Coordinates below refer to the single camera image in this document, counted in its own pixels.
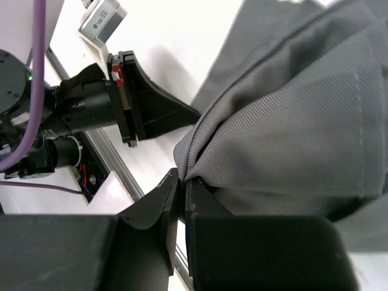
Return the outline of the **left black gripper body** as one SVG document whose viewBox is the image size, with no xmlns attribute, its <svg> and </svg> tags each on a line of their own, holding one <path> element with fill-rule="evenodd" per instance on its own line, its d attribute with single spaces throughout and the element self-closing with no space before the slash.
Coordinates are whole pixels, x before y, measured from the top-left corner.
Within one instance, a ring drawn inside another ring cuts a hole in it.
<svg viewBox="0 0 388 291">
<path fill-rule="evenodd" d="M 97 63 L 77 75 L 46 87 L 40 131 L 47 138 L 73 135 L 110 125 L 125 125 L 116 84 Z"/>
</svg>

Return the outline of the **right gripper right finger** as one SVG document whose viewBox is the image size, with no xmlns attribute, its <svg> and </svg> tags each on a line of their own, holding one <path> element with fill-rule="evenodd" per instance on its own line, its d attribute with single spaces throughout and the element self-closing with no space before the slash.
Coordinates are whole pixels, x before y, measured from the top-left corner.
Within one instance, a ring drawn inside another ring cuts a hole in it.
<svg viewBox="0 0 388 291">
<path fill-rule="evenodd" d="M 186 249 L 189 274 L 196 278 L 200 267 L 213 258 L 222 246 L 222 228 L 232 214 L 207 190 L 198 179 L 186 182 L 185 192 Z"/>
</svg>

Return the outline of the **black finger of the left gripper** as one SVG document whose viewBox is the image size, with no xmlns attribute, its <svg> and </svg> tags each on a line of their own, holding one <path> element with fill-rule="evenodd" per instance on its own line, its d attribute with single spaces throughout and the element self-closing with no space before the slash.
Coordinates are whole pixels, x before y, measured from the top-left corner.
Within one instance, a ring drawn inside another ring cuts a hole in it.
<svg viewBox="0 0 388 291">
<path fill-rule="evenodd" d="M 119 53 L 119 95 L 125 121 L 123 142 L 157 138 L 195 124 L 200 117 L 198 111 L 155 84 L 133 51 Z"/>
</svg>

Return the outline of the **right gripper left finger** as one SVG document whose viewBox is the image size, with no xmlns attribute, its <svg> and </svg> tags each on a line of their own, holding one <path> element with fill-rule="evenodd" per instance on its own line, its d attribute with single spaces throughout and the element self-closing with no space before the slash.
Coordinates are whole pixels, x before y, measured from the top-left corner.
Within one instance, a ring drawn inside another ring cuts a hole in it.
<svg viewBox="0 0 388 291">
<path fill-rule="evenodd" d="M 177 169 L 170 169 L 161 182 L 148 194 L 119 213 L 130 230 L 129 254 L 133 263 L 143 263 L 146 256 L 161 265 L 168 275 L 174 273 L 176 235 L 179 216 Z"/>
</svg>

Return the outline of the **grey pleated skirt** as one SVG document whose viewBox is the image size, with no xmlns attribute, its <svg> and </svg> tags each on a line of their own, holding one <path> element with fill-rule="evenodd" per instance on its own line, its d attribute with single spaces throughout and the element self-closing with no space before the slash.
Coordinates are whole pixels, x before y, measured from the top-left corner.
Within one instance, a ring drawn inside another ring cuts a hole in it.
<svg viewBox="0 0 388 291">
<path fill-rule="evenodd" d="M 245 1 L 176 145 L 236 215 L 319 215 L 387 250 L 387 2 Z"/>
</svg>

